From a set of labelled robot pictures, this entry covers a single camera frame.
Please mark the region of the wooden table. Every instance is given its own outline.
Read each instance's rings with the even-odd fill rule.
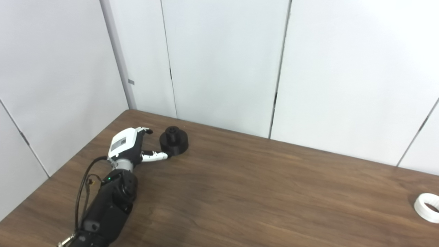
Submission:
[[[112,246],[439,246],[439,225],[412,207],[422,192],[439,194],[437,176],[134,110],[0,223],[0,246],[55,246],[72,233],[83,172],[111,138],[150,127],[144,149],[159,150],[170,125],[188,133],[189,149],[135,169],[138,198]],[[105,176],[110,167],[92,171]]]

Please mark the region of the white tape roll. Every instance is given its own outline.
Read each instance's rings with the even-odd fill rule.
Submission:
[[[423,193],[419,195],[414,203],[415,211],[425,220],[439,223],[439,213],[433,211],[426,204],[430,204],[439,210],[439,196],[430,193]]]

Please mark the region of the black wire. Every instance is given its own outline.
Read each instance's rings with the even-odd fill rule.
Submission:
[[[107,156],[98,157],[90,163],[90,165],[87,167],[87,170],[84,173],[81,184],[79,185],[78,196],[76,197],[76,204],[75,204],[75,232],[78,232],[78,230],[79,230],[79,227],[78,227],[78,225],[79,225],[79,222],[78,222],[79,200],[81,198],[81,192],[82,192],[82,189],[84,187],[84,183],[87,180],[87,175],[90,172],[90,169],[92,168],[92,166],[100,160],[107,160]]]
[[[87,176],[86,183],[85,183],[86,196],[85,196],[85,203],[84,203],[83,213],[81,214],[81,222],[84,219],[85,211],[87,210],[88,199],[90,197],[90,181],[89,181],[89,179],[90,179],[91,176],[95,176],[98,179],[98,181],[102,181],[101,178],[98,175],[96,175],[96,174],[89,174]]]

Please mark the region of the robotic arm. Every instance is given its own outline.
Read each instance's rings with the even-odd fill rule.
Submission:
[[[142,162],[171,157],[172,152],[143,151],[145,134],[152,134],[152,130],[144,127],[128,128],[113,137],[108,152],[108,161],[113,170],[101,181],[101,187],[79,221],[78,229],[71,237],[59,243],[58,247],[108,247],[118,238],[136,199],[137,178],[133,174],[134,168]],[[174,146],[182,146],[180,150],[184,152],[188,147],[187,135],[184,131],[181,134],[186,137],[185,143],[182,146],[181,142],[174,142]]]

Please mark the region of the black spool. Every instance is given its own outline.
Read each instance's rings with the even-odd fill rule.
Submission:
[[[160,136],[160,146],[162,147],[162,152],[168,155],[180,155],[189,147],[187,134],[177,126],[167,127]]]

